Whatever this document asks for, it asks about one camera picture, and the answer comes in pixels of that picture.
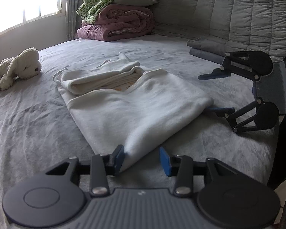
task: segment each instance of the gray curtain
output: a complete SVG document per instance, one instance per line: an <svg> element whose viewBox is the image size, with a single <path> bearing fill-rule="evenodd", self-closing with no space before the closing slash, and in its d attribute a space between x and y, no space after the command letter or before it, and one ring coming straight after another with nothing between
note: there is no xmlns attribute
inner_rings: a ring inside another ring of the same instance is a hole
<svg viewBox="0 0 286 229"><path fill-rule="evenodd" d="M82 5L83 0L67 0L66 4L66 24L67 24L67 38L74 39L74 34L77 29L81 27L81 18L76 13L76 10Z"/></svg>

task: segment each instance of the white garment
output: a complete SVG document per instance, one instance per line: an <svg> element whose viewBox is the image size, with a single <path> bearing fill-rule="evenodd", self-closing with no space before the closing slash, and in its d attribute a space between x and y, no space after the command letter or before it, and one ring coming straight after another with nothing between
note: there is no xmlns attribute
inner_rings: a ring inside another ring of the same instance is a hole
<svg viewBox="0 0 286 229"><path fill-rule="evenodd" d="M124 145L126 158L121 170L213 104L204 91L183 79L164 69L149 71L139 65L120 53L119 60L105 61L93 70L64 69L53 77L95 154L112 153L117 145ZM127 82L134 72L141 77L127 90L103 88Z"/></svg>

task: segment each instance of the stuffed animal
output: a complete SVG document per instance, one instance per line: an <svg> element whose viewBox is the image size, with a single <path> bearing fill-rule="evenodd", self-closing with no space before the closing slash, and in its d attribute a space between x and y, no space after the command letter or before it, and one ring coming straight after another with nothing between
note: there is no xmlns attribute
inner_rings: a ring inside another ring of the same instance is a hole
<svg viewBox="0 0 286 229"><path fill-rule="evenodd" d="M41 71L39 53L35 48L24 50L20 55L3 59L0 64L0 91L13 85L13 78L29 79Z"/></svg>

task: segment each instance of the silver pivot bolt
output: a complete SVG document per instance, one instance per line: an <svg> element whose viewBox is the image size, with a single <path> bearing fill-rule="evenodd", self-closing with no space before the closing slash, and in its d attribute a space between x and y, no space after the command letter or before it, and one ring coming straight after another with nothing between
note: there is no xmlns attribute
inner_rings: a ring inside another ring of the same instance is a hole
<svg viewBox="0 0 286 229"><path fill-rule="evenodd" d="M105 187L95 187L92 189L92 193L93 194L97 194L97 195L103 195L107 193L107 188Z"/></svg>
<svg viewBox="0 0 286 229"><path fill-rule="evenodd" d="M177 194L189 194L191 192L191 189L189 187L178 187L175 189Z"/></svg>

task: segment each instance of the window sill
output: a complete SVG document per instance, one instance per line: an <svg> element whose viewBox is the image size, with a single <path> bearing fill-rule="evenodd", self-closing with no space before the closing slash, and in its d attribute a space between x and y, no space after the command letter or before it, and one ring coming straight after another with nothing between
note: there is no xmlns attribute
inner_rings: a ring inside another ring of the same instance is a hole
<svg viewBox="0 0 286 229"><path fill-rule="evenodd" d="M1 38L6 32L9 32L9 31L11 31L11 30L13 30L13 29L15 29L15 28L17 28L17 27L21 27L21 26L23 26L23 25L26 25L26 24L28 24L28 23L30 23L30 22L37 21L37 20L42 20L42 19L48 18L48 17L61 17L61 16L65 16L65 13L63 13L62 10L59 10L59 11L57 11L56 13L53 13L53 14L42 15L42 16L36 17L36 18L34 18L34 19L31 19L31 20L29 20L29 21L22 22L22 23L20 23L20 24L17 24L17 25L15 25L15 26L13 26L13 27L10 27L10 28L8 28L8 29L2 31L2 32L0 33L0 38Z"/></svg>

